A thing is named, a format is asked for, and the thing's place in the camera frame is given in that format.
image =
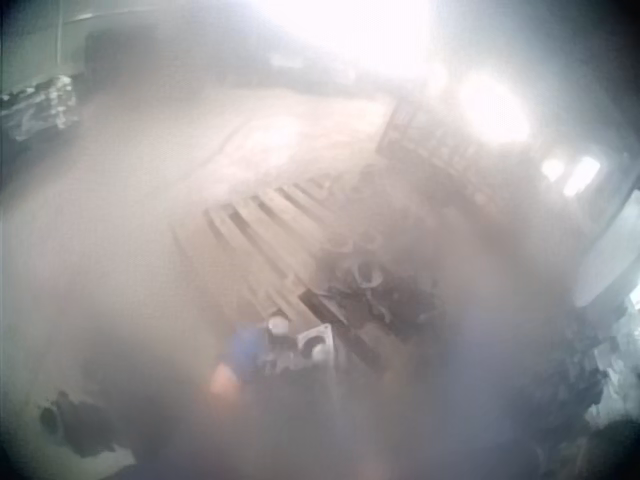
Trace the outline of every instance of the concrete floor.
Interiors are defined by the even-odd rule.
[[[79,460],[47,441],[37,413],[58,390],[87,396],[89,338],[126,338],[206,380],[220,350],[216,312],[194,295],[171,222],[370,160],[390,106],[284,90],[104,95],[68,144],[32,152],[34,166],[1,199],[2,421],[19,458],[65,479],[130,463],[127,451]]]

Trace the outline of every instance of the wooden pallet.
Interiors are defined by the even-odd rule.
[[[365,364],[384,370],[401,343],[373,321],[353,331],[313,293],[319,252],[346,231],[325,202],[334,180],[311,179],[205,208],[175,225],[175,237],[207,296],[229,317],[249,300],[264,318],[286,314],[293,333],[332,323]]]

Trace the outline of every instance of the floor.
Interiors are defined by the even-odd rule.
[[[1,199],[2,420],[19,458],[51,478],[132,462],[126,450],[78,460],[46,439],[37,413],[58,390],[89,395],[81,370],[95,342],[125,338],[205,381],[222,343],[217,312],[194,294],[172,222],[367,162],[390,107],[286,90],[105,94],[66,145],[31,152]]]

